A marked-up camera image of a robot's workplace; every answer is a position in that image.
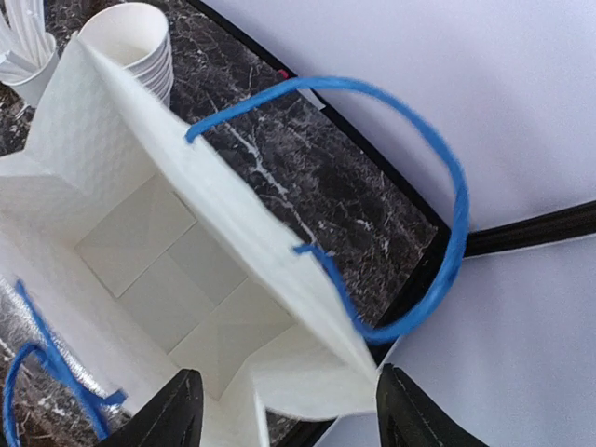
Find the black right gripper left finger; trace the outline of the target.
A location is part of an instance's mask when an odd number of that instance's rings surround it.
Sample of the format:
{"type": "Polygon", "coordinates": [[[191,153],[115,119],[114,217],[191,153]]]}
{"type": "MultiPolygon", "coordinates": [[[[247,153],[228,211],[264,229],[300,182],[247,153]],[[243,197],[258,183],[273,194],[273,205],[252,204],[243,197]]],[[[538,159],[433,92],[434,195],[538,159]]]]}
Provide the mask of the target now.
{"type": "Polygon", "coordinates": [[[204,390],[198,371],[183,369],[124,426],[102,441],[105,447],[199,447],[204,390]]]}

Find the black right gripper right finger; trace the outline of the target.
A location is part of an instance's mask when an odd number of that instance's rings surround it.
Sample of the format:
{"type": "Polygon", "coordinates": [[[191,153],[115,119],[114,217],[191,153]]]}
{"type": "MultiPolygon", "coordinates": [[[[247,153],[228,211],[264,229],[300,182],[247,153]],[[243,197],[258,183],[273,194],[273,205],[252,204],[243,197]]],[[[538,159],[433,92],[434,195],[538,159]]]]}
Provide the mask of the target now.
{"type": "Polygon", "coordinates": [[[376,402],[382,447],[486,447],[392,364],[381,370],[376,402]]]}

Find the blue checkered paper bag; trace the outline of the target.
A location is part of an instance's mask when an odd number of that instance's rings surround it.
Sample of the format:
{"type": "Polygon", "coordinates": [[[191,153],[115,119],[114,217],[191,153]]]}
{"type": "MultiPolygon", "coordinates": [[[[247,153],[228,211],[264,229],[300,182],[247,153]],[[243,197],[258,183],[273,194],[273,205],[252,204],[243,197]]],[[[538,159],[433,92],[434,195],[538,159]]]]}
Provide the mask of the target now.
{"type": "Polygon", "coordinates": [[[1,306],[105,437],[106,406],[136,412],[183,367],[201,374],[205,446],[265,446],[266,412],[328,420],[376,409],[370,344],[424,321],[451,288],[468,232],[464,171],[443,138],[371,85],[293,78],[188,125],[73,38],[22,151],[1,160],[1,306]],[[419,131],[454,183],[454,225],[425,298],[365,324],[331,257],[304,243],[205,140],[298,88],[349,89],[419,131]]]}

